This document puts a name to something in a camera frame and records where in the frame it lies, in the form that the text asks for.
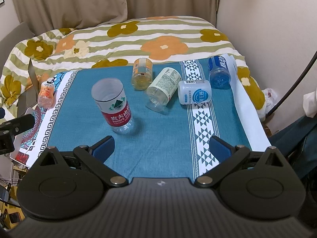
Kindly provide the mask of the red white label bottle cup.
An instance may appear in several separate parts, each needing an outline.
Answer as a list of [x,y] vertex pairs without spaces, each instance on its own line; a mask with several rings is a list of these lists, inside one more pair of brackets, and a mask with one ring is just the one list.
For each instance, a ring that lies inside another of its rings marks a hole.
[[96,82],[91,95],[111,129],[128,134],[134,127],[131,109],[124,86],[117,78],[104,78]]

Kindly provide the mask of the floral striped quilt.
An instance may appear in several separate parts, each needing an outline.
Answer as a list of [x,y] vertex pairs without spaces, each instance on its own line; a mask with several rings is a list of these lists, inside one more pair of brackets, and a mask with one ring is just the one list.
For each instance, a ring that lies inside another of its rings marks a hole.
[[138,58],[166,63],[221,54],[234,57],[238,78],[259,110],[264,95],[244,57],[224,33],[193,16],[131,19],[81,30],[62,28],[16,41],[2,63],[1,106],[9,111],[9,118],[17,116],[18,98],[30,79],[30,59],[38,81],[43,82],[62,71],[127,66]]

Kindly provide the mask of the white plastic bag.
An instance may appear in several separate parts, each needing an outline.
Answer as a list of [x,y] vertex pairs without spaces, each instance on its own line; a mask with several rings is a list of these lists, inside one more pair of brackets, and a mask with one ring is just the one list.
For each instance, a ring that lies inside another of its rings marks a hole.
[[278,96],[277,93],[271,88],[266,88],[262,90],[262,94],[264,95],[264,103],[262,107],[257,110],[257,114],[261,122],[263,122],[266,118],[266,114],[277,104]]

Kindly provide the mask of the cream label clear bottle cup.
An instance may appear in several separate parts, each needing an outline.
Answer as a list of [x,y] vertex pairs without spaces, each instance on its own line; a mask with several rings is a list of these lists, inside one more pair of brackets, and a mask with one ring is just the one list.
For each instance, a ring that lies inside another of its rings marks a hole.
[[146,106],[155,112],[164,112],[182,80],[180,73],[171,67],[163,68],[146,89]]

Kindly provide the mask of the small orange pink bottle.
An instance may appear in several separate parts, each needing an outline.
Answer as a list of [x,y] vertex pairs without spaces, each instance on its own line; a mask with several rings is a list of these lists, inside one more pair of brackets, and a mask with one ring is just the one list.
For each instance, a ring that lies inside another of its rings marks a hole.
[[52,107],[54,100],[54,89],[55,85],[52,78],[42,82],[37,99],[38,105],[40,107],[45,109]]

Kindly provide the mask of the teal patterned cloth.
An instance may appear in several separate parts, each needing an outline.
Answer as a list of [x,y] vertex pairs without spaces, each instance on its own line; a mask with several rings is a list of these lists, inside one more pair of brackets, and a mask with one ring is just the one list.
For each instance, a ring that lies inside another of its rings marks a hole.
[[[220,163],[210,151],[214,135],[230,145],[242,144],[262,152],[270,142],[238,79],[236,62],[230,55],[221,56],[231,75],[229,88],[213,89],[211,101],[204,104],[182,105],[173,95],[165,113],[150,110],[146,95],[133,89],[131,67],[58,73],[53,107],[34,109],[35,126],[24,134],[14,158],[31,167],[48,145],[71,151],[111,135],[115,151],[104,163],[126,178],[194,179]],[[129,134],[113,132],[91,96],[92,86],[106,77],[117,77],[124,85],[135,123]]]

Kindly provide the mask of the white blue label bottle cup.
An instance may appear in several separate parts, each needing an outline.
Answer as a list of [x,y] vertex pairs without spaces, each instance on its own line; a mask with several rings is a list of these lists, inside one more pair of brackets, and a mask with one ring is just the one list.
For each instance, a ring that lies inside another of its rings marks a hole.
[[212,98],[212,89],[208,80],[187,80],[178,83],[180,104],[208,103]]

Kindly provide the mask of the beige curtain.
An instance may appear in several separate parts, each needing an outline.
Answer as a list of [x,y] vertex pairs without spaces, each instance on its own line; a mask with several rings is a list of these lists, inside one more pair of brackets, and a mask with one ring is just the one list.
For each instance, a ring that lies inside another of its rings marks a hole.
[[13,0],[20,22],[37,35],[101,23],[160,16],[195,16],[215,24],[219,0]]

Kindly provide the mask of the orange label bottle cup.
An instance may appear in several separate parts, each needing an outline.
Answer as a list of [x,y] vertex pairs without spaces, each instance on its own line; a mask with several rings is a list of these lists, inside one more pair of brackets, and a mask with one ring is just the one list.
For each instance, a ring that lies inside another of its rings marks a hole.
[[135,60],[132,71],[132,86],[135,90],[146,90],[153,81],[153,64],[150,59]]

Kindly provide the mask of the blue plastic bottle cup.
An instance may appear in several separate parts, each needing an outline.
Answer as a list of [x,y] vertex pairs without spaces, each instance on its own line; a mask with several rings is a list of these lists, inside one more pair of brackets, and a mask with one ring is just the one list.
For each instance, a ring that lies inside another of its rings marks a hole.
[[209,81],[213,89],[229,88],[231,76],[227,61],[223,56],[208,59]]

